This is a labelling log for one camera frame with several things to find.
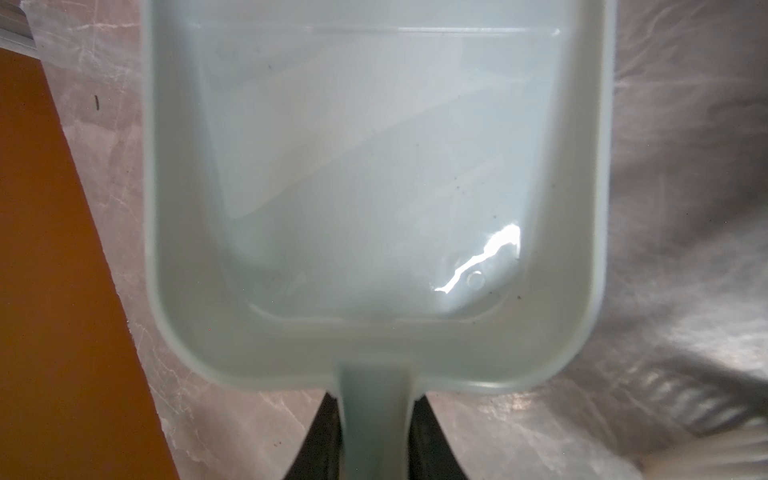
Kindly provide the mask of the teal plastic dustpan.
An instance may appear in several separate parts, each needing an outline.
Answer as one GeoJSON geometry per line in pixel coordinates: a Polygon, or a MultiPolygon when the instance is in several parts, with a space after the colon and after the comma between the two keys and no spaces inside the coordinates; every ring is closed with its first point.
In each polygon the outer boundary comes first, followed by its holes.
{"type": "Polygon", "coordinates": [[[427,392],[560,371],[602,302],[613,1],[145,1],[158,330],[243,390],[322,389],[350,479],[427,392]]]}

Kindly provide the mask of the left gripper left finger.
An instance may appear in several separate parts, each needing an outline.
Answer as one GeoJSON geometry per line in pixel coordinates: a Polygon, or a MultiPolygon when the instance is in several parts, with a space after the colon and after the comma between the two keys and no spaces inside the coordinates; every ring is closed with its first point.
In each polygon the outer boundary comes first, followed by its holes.
{"type": "Polygon", "coordinates": [[[338,402],[326,393],[284,480],[338,480],[341,450],[338,402]]]}

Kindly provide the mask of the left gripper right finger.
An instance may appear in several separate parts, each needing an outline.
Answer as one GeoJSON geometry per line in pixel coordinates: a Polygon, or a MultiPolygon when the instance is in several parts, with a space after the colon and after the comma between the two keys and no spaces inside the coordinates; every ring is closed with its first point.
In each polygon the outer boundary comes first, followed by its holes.
{"type": "Polygon", "coordinates": [[[411,480],[467,480],[426,396],[413,408],[409,429],[411,480]]]}

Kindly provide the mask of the teal hand brush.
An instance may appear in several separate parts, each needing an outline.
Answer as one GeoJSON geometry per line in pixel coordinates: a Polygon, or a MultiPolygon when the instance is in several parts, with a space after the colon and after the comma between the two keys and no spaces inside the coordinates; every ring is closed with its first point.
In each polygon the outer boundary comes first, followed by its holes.
{"type": "Polygon", "coordinates": [[[681,444],[641,461],[644,479],[766,479],[767,426],[681,444]]]}

